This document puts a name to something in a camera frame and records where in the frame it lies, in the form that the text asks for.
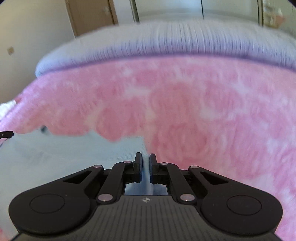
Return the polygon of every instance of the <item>silver screw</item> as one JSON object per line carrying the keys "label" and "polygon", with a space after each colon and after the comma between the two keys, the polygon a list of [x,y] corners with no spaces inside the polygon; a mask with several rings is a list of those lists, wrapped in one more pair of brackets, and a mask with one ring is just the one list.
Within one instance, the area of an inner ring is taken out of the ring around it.
{"label": "silver screw", "polygon": [[111,194],[105,193],[98,196],[98,199],[102,202],[108,202],[113,199],[113,196]]}
{"label": "silver screw", "polygon": [[192,194],[182,194],[180,199],[185,202],[191,202],[195,199],[195,197]]}

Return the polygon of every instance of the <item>wooden door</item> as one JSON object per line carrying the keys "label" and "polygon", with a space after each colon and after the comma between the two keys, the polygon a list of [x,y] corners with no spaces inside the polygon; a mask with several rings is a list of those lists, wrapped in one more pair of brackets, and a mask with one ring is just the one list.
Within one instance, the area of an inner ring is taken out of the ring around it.
{"label": "wooden door", "polygon": [[117,23],[112,0],[66,0],[75,36]]}

